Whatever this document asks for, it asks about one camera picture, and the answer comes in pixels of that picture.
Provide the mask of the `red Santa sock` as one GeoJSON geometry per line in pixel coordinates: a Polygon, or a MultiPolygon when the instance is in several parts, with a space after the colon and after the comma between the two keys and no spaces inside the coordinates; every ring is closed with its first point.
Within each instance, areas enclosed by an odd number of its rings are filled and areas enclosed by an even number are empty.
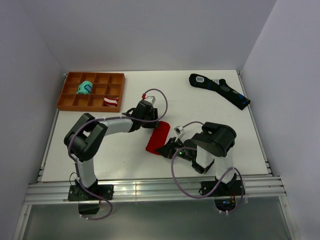
{"type": "Polygon", "coordinates": [[[171,127],[169,123],[165,121],[159,121],[158,127],[153,130],[145,150],[149,153],[160,156],[161,154],[156,150],[165,145],[170,128],[171,127]]]}

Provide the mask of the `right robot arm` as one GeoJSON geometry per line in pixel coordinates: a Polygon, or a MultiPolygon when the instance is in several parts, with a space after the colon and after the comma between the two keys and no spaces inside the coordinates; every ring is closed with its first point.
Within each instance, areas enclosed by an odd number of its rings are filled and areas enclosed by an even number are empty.
{"type": "Polygon", "coordinates": [[[174,155],[191,162],[192,168],[199,174],[206,174],[215,166],[217,191],[222,195],[229,194],[234,188],[236,171],[233,169],[233,147],[237,134],[230,126],[205,122],[200,133],[185,141],[184,126],[174,128],[176,137],[171,137],[168,142],[155,150],[161,156],[172,159],[174,155]]]}

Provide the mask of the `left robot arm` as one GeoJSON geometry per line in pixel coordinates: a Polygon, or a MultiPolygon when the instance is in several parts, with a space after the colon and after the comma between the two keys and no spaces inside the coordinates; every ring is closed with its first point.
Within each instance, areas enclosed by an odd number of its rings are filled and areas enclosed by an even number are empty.
{"type": "Polygon", "coordinates": [[[158,109],[147,100],[140,100],[136,107],[122,116],[95,118],[84,113],[64,137],[68,156],[75,164],[79,194],[91,200],[98,193],[98,179],[94,170],[94,156],[106,136],[131,133],[140,128],[154,129],[159,125],[158,109]]]}

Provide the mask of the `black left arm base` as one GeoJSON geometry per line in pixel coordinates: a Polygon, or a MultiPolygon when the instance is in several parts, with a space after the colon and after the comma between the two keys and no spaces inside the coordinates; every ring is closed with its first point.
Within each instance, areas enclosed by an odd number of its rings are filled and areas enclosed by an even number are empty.
{"type": "Polygon", "coordinates": [[[101,198],[112,200],[114,186],[112,184],[97,185],[85,191],[80,185],[72,185],[69,188],[67,200],[69,202],[98,201],[101,198]]]}

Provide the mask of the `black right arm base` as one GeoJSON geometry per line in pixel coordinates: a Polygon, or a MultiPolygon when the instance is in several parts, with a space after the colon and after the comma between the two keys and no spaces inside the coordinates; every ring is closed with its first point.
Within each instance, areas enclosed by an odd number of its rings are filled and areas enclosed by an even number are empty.
{"type": "MultiPolygon", "coordinates": [[[[210,180],[210,181],[202,181],[201,188],[199,189],[200,195],[208,194],[214,186],[218,183],[218,180],[210,180]]],[[[221,182],[215,191],[211,193],[210,197],[231,197],[231,196],[241,196],[245,194],[246,191],[242,186],[242,182],[240,180],[235,180],[234,182],[230,182],[228,184],[221,182]]]]}

